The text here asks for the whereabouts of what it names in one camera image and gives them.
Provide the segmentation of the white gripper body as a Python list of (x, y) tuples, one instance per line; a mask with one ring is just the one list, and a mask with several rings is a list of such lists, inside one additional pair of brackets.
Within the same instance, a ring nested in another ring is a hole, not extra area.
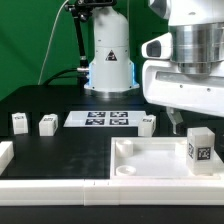
[(214, 63), (209, 75), (187, 75), (170, 61), (147, 60), (142, 87), (151, 104), (224, 117), (224, 62)]

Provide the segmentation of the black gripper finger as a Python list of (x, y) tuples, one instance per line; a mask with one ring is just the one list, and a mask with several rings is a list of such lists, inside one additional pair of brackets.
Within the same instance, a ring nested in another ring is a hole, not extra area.
[(184, 121), (180, 111), (176, 108), (167, 107), (166, 113), (173, 125), (173, 133), (176, 135), (181, 135), (183, 132)]

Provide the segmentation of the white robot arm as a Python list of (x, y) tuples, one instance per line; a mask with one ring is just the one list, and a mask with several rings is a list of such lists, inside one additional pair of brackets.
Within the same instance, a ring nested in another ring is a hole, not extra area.
[(145, 42), (142, 82), (129, 58), (127, 19), (110, 1), (93, 3), (95, 56), (85, 89), (103, 96), (142, 88), (146, 101), (224, 117), (224, 0), (148, 0), (168, 32)]

